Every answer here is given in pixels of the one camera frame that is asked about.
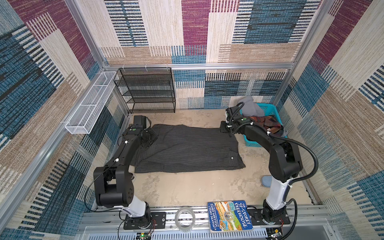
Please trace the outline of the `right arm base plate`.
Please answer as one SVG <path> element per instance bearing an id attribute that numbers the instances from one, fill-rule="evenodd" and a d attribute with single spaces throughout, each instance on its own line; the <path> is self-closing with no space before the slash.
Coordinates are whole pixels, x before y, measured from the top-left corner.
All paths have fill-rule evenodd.
<path id="1" fill-rule="evenodd" d="M 270 210 L 269 208 L 261 209 L 255 206 L 248 206 L 247 211 L 253 226 L 289 225 L 291 220 L 293 220 L 289 217 L 286 207 L 280 210 Z"/>

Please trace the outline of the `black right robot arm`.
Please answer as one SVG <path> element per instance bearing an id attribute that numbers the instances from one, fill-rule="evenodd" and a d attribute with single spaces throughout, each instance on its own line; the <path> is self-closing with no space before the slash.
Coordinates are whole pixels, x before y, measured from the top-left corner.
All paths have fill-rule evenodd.
<path id="1" fill-rule="evenodd" d="M 287 138 L 273 135 L 259 123 L 241 113 L 240 105 L 226 109 L 222 124 L 230 134 L 242 134 L 257 142 L 270 154 L 269 171 L 272 176 L 270 192 L 264 200 L 261 216 L 267 225 L 274 224 L 285 215 L 287 196 L 294 180 L 303 169 L 298 145 Z"/>

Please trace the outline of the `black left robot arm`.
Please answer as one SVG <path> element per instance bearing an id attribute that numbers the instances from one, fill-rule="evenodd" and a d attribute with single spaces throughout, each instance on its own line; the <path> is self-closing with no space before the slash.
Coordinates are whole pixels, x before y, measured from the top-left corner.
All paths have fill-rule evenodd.
<path id="1" fill-rule="evenodd" d="M 137 153 L 157 140 L 158 134 L 151 128 L 152 122 L 145 116 L 134 116 L 133 124 L 122 134 L 120 145 L 111 159 L 94 170 L 96 203 L 110 209 L 119 209 L 129 218 L 149 222 L 149 204 L 135 196 L 133 174 L 129 167 Z"/>

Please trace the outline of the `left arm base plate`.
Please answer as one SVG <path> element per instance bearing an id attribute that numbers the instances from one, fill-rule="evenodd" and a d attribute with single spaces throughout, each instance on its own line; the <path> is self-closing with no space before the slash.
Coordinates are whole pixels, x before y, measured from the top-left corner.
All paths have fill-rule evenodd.
<path id="1" fill-rule="evenodd" d="M 130 218 L 126 216 L 123 229 L 124 230 L 145 230 L 152 228 L 164 229 L 166 225 L 166 212 L 154 212 L 148 216 L 139 218 Z"/>

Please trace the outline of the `dark grey pinstripe shirt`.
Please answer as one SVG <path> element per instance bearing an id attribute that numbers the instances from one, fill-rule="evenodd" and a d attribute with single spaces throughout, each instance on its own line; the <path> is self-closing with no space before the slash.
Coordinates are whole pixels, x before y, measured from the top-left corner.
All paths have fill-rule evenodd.
<path id="1" fill-rule="evenodd" d="M 139 147 L 131 165 L 135 173 L 185 173 L 245 168 L 238 141 L 218 128 L 157 124 L 158 138 Z"/>

